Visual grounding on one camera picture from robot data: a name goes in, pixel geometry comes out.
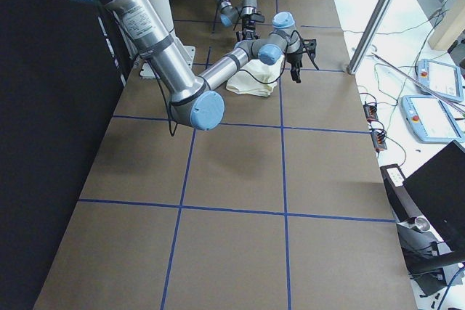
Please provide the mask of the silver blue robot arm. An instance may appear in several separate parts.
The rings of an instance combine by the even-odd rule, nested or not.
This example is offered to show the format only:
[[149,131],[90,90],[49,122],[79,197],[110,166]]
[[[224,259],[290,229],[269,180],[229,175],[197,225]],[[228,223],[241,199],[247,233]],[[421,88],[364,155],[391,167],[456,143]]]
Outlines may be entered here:
[[240,24],[240,30],[236,32],[238,41],[260,38],[256,32],[256,24],[264,23],[264,16],[258,10],[257,0],[240,0],[237,6],[234,6],[231,0],[215,0],[215,2],[223,26],[235,28]]
[[300,80],[302,54],[306,49],[289,12],[274,16],[268,37],[238,42],[231,52],[197,76],[173,30],[169,0],[79,1],[94,2],[116,16],[140,57],[168,89],[167,115],[178,124],[199,130],[215,128],[225,111],[224,100],[216,88],[251,60],[274,65],[285,57],[291,64],[291,77]]

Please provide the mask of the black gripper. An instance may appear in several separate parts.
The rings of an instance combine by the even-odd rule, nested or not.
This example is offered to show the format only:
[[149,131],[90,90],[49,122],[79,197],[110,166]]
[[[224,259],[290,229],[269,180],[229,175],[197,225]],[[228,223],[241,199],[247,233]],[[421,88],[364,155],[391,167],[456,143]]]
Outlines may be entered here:
[[305,50],[303,47],[299,47],[294,52],[291,52],[289,50],[286,52],[286,61],[291,65],[291,69],[290,69],[291,79],[295,83],[302,82],[301,77],[300,77],[300,69],[302,68],[302,57],[304,53],[305,53]]
[[259,39],[259,34],[256,32],[256,24],[252,26],[245,26],[242,24],[241,18],[241,31],[239,32],[240,40],[255,40]]

